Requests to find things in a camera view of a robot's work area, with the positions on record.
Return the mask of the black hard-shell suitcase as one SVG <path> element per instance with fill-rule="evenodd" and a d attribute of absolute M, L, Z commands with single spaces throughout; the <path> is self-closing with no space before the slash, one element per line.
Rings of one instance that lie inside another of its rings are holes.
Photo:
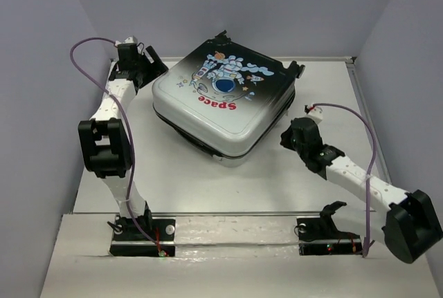
<path fill-rule="evenodd" d="M 239 167 L 287 113 L 305 66 L 288 66 L 221 32 L 152 85 L 153 109 L 225 167 Z"/>

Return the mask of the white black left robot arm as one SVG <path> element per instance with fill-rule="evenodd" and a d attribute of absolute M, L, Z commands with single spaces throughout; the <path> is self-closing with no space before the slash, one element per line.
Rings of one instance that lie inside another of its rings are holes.
<path fill-rule="evenodd" d="M 108 186 L 118 204 L 114 232 L 155 242 L 151 210 L 134 182 L 135 147 L 126 111 L 139 91 L 168 68 L 151 46 L 144 47 L 134 36 L 111 44 L 118 57 L 106 83 L 94 82 L 103 92 L 101 103 L 78 125 L 84 166 Z"/>

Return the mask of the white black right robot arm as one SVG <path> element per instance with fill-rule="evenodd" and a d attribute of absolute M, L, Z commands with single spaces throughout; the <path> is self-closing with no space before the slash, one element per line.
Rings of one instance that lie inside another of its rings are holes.
<path fill-rule="evenodd" d="M 301 241 L 355 234 L 363 239 L 364 249 L 378 241 L 400 261 L 413 263 L 442 240 L 442 227 L 428 194 L 419 189 L 407 192 L 372 176 L 343 151 L 325 144 L 312 118 L 293 119 L 281 134 L 280 145 L 295 151 L 310 172 L 342 187 L 375 211 L 353 212 L 345 202 L 335 201 L 304 227 Z"/>

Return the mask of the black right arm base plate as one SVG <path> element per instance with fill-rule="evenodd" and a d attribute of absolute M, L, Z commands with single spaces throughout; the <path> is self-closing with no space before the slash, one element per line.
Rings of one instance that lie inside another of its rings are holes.
<path fill-rule="evenodd" d="M 324 206 L 319 215 L 298 217 L 293 229 L 298 237 L 300 256 L 362 255 L 361 237 L 340 231 L 333 215 L 347 203 L 335 201 Z"/>

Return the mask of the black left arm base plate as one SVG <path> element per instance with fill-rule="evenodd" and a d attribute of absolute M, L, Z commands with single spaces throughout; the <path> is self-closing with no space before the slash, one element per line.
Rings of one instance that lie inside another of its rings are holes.
<path fill-rule="evenodd" d="M 107 221 L 112 229 L 110 255 L 114 257 L 174 257 L 176 255 L 175 218 L 154 218 L 152 229 L 141 226 L 151 238 L 149 240 L 134 225 L 132 220 L 124 224 L 124 220 L 116 216 L 114 221 Z"/>

